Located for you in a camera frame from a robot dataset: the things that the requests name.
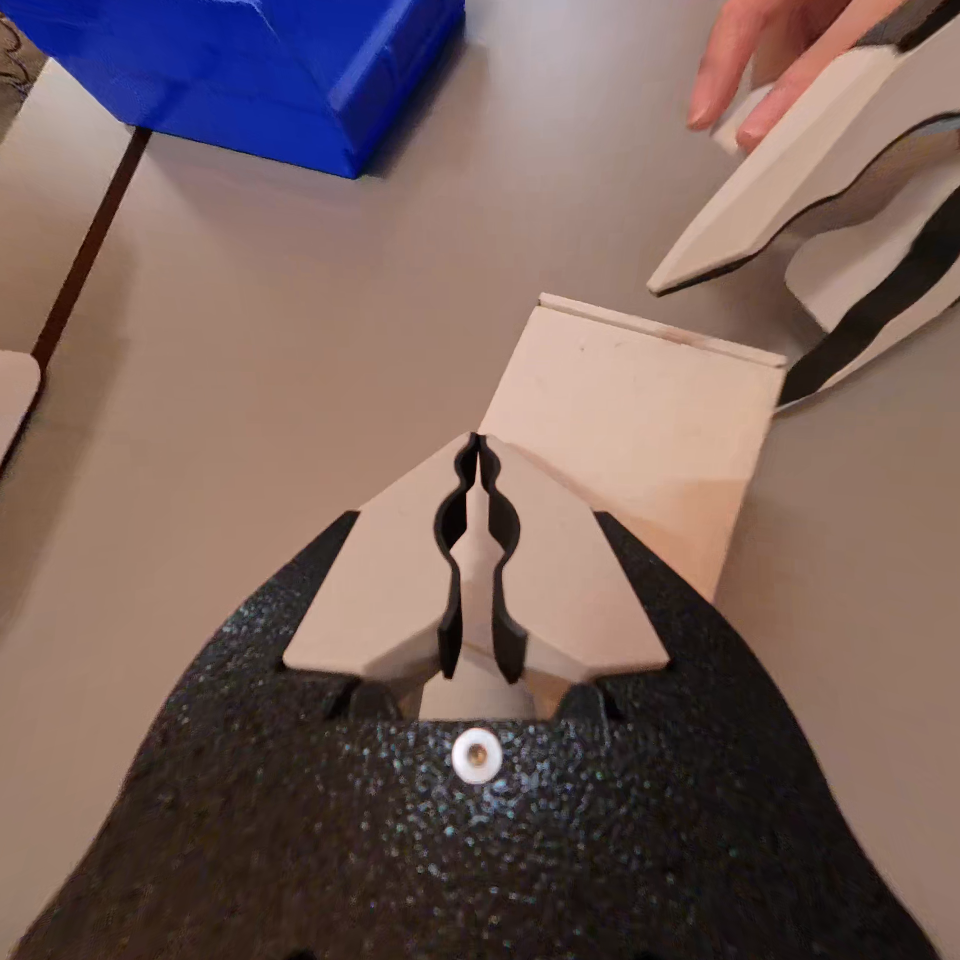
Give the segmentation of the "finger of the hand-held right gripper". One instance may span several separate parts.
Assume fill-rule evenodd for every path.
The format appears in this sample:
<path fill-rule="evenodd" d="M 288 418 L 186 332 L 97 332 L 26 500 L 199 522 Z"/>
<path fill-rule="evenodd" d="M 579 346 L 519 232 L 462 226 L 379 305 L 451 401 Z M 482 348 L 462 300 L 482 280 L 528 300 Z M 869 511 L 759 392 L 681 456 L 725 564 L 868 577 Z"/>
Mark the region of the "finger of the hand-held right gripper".
<path fill-rule="evenodd" d="M 814 80 L 733 171 L 647 281 L 668 295 L 738 269 L 806 211 L 846 191 L 889 147 L 959 113 L 959 24 L 857 47 Z"/>
<path fill-rule="evenodd" d="M 788 370 L 780 411 L 838 385 L 958 304 L 959 175 L 915 174 L 870 220 L 806 241 L 785 283 L 823 336 Z"/>

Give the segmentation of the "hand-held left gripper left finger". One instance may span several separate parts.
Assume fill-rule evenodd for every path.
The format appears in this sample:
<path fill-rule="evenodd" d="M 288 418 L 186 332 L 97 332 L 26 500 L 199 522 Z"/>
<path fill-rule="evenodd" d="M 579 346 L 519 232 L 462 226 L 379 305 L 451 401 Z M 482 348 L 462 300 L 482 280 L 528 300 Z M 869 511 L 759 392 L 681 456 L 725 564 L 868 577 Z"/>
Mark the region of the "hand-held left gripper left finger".
<path fill-rule="evenodd" d="M 283 653 L 297 671 L 390 687 L 453 677 L 463 643 L 461 574 L 479 436 L 456 437 L 356 513 Z"/>

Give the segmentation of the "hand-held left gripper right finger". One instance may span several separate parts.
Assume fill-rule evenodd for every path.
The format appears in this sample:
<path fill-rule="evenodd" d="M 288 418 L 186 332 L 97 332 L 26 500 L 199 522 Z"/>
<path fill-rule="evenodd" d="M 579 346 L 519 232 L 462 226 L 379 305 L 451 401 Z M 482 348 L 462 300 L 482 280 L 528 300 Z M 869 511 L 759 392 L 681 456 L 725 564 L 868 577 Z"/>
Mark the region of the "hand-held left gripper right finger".
<path fill-rule="evenodd" d="M 597 515 L 510 443 L 478 438 L 493 570 L 496 664 L 536 706 L 576 686 L 666 668 L 670 657 Z"/>

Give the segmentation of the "white cardboard mailer box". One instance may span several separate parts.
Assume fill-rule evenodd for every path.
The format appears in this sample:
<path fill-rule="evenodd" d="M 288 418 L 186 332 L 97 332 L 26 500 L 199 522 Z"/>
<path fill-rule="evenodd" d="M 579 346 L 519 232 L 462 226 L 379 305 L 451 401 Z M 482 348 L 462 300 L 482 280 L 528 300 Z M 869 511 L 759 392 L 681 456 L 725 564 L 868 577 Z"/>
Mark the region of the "white cardboard mailer box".
<path fill-rule="evenodd" d="M 781 354 L 544 293 L 477 432 L 714 601 L 785 377 Z"/>

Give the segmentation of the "blue plastic bin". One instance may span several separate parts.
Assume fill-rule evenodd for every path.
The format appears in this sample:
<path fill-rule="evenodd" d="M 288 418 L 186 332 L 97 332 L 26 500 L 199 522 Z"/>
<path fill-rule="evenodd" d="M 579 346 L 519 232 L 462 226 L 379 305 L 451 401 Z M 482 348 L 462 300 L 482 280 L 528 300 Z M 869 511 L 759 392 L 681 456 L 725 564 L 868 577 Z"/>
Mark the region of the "blue plastic bin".
<path fill-rule="evenodd" d="M 118 121 L 356 179 L 463 1 L 3 1 Z"/>

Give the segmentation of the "grey desk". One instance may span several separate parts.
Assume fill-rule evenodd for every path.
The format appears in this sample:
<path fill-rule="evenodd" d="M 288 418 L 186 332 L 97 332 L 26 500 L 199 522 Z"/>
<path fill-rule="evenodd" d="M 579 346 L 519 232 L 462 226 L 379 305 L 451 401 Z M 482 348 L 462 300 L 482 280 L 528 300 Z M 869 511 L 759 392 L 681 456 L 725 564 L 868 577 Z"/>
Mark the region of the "grey desk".
<path fill-rule="evenodd" d="M 2 958 L 168 692 L 338 514 L 478 426 L 540 294 L 795 354 L 778 248 L 645 288 L 728 175 L 716 2 L 468 2 L 369 173 L 153 136 L 2 474 Z M 958 315 L 779 416 L 716 605 L 958 958 Z"/>

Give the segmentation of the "person's right hand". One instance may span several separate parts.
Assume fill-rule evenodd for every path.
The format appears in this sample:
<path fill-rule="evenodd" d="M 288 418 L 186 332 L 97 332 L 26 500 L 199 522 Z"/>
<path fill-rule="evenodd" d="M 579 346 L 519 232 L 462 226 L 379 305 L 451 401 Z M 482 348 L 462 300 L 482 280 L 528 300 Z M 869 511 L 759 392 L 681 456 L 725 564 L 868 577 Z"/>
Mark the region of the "person's right hand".
<path fill-rule="evenodd" d="M 750 154 L 827 67 L 899 1 L 729 1 L 719 11 L 691 94 L 687 126 L 704 131 L 726 113 L 747 67 L 766 96 L 738 126 Z"/>

